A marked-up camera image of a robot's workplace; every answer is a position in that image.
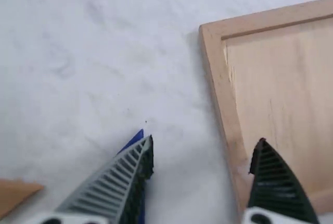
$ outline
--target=wooden frame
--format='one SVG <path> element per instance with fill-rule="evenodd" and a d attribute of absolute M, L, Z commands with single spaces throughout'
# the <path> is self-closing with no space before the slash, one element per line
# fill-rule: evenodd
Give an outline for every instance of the wooden frame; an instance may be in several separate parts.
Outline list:
<path fill-rule="evenodd" d="M 225 59 L 225 40 L 301 23 L 333 17 L 333 0 L 318 0 L 241 17 L 206 23 L 200 26 L 204 65 L 211 86 L 212 99 L 221 135 L 226 142 L 228 163 L 233 180 L 238 210 L 246 207 L 252 184 L 244 176 L 249 169 L 233 88 Z M 317 213 L 333 210 L 333 187 L 310 197 Z"/>

